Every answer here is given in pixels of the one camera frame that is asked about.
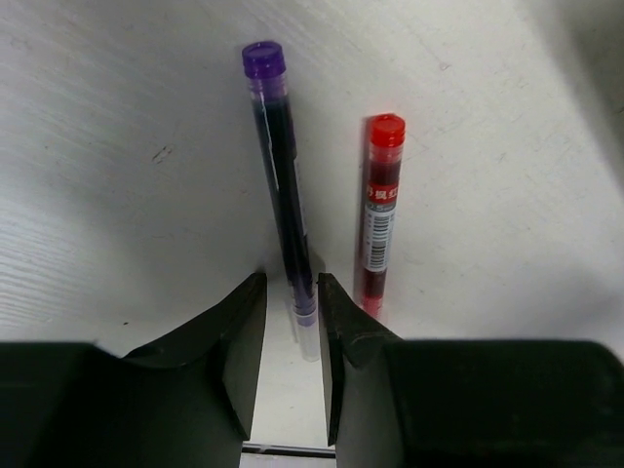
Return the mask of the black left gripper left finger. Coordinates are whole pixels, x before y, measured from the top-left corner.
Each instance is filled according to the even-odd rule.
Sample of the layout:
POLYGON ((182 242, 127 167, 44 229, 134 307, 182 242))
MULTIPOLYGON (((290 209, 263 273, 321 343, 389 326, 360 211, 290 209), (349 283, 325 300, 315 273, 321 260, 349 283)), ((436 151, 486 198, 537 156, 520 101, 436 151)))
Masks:
POLYGON ((88 342, 1 346, 5 467, 235 467, 251 436, 267 279, 118 357, 88 342))

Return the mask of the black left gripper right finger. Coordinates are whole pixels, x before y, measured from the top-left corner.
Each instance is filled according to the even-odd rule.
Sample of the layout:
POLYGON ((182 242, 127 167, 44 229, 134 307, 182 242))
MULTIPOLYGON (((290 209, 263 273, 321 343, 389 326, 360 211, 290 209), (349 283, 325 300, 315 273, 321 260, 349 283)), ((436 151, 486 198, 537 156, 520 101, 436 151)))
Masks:
POLYGON ((561 339, 398 337, 318 277, 327 437, 340 467, 619 467, 623 365, 561 339))

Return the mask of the red ink clear pen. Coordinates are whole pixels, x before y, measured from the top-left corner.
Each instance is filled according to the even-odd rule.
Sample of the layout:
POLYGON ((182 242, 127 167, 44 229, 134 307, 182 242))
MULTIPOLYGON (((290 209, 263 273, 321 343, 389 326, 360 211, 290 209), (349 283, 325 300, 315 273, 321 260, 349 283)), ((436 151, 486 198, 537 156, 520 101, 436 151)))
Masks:
POLYGON ((360 295, 362 308, 375 319, 383 306, 405 137, 406 122, 394 113, 379 114, 368 121, 360 295))

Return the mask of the purple ink clear pen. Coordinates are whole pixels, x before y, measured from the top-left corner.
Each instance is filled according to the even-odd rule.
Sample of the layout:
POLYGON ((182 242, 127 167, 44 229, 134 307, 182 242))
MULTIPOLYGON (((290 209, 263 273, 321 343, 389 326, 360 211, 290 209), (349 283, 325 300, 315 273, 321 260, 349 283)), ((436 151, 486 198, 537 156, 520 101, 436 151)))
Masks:
POLYGON ((242 50, 242 62, 290 290, 292 330, 303 359, 315 362, 320 358, 316 289, 283 48, 270 40, 251 43, 242 50))

